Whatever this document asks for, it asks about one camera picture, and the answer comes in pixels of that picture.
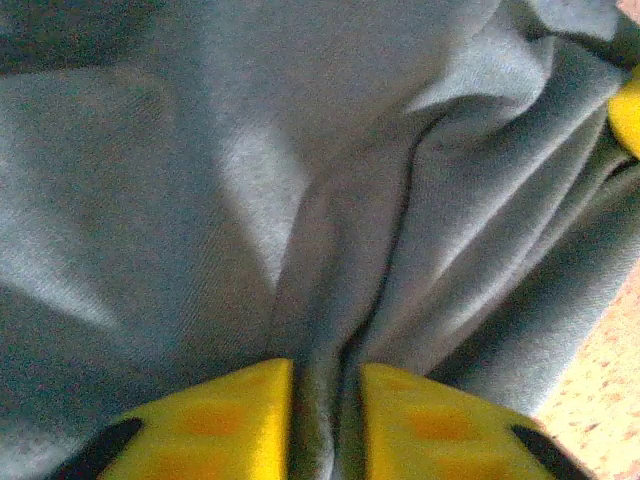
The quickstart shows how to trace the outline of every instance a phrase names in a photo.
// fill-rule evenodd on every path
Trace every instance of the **black tip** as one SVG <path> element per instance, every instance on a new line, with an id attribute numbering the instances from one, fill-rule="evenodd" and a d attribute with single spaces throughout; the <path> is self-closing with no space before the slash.
<path id="1" fill-rule="evenodd" d="M 589 475 L 542 433 L 521 425 L 512 426 L 511 431 L 538 462 L 558 480 L 591 480 Z"/>
<path id="2" fill-rule="evenodd" d="M 80 452 L 58 467 L 47 480 L 96 480 L 142 428 L 139 418 L 109 425 L 94 436 Z"/>

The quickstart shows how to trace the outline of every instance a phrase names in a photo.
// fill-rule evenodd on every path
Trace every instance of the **beige surface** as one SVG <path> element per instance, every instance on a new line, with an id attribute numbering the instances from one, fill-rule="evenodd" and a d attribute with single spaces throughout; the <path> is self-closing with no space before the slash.
<path id="1" fill-rule="evenodd" d="M 640 0 L 618 0 L 617 5 L 631 20 L 640 23 Z"/>
<path id="2" fill-rule="evenodd" d="M 640 480 L 640 262 L 538 419 L 598 479 Z"/>

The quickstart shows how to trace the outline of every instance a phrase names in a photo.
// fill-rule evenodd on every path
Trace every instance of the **orange spot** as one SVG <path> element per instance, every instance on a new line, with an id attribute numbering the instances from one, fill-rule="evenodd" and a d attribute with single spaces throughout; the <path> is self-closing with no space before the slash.
<path id="1" fill-rule="evenodd" d="M 150 459 L 141 480 L 219 480 L 225 478 L 222 460 L 210 452 L 196 458 L 193 453 L 165 451 Z"/>
<path id="2" fill-rule="evenodd" d="M 385 383 L 387 384 L 387 388 L 392 392 L 405 392 L 414 389 L 414 385 L 411 382 L 397 378 L 388 378 L 385 380 Z"/>
<path id="3" fill-rule="evenodd" d="M 449 406 L 416 409 L 407 414 L 409 428 L 420 440 L 477 440 L 480 435 L 464 410 Z"/>
<path id="4" fill-rule="evenodd" d="M 176 426 L 182 433 L 227 436 L 236 433 L 247 412 L 235 404 L 200 403 L 187 405 Z"/>
<path id="5" fill-rule="evenodd" d="M 264 385 L 266 381 L 267 378 L 264 375 L 261 375 L 260 372 L 253 372 L 247 378 L 243 378 L 240 384 L 247 388 L 260 387 Z"/>
<path id="6" fill-rule="evenodd" d="M 624 436 L 622 437 L 624 440 L 631 440 L 633 437 L 635 437 L 638 434 L 637 430 L 628 430 Z"/>

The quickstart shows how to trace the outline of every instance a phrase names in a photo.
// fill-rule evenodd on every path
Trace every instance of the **speckled countertop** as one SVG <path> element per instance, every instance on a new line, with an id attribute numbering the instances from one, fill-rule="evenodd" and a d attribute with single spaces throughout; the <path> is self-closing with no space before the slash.
<path id="1" fill-rule="evenodd" d="M 640 262 L 538 414 L 602 480 L 640 480 Z"/>

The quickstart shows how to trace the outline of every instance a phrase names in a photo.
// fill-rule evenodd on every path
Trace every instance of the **yellow object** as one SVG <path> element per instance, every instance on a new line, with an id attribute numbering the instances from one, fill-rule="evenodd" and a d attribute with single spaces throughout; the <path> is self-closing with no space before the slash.
<path id="1" fill-rule="evenodd" d="M 292 362 L 275 359 L 142 405 L 101 480 L 284 480 Z"/>
<path id="2" fill-rule="evenodd" d="M 380 364 L 362 367 L 368 480 L 552 480 L 510 431 L 527 417 Z"/>
<path id="3" fill-rule="evenodd" d="M 609 121 L 618 141 L 640 158 L 640 65 L 633 78 L 609 100 Z"/>

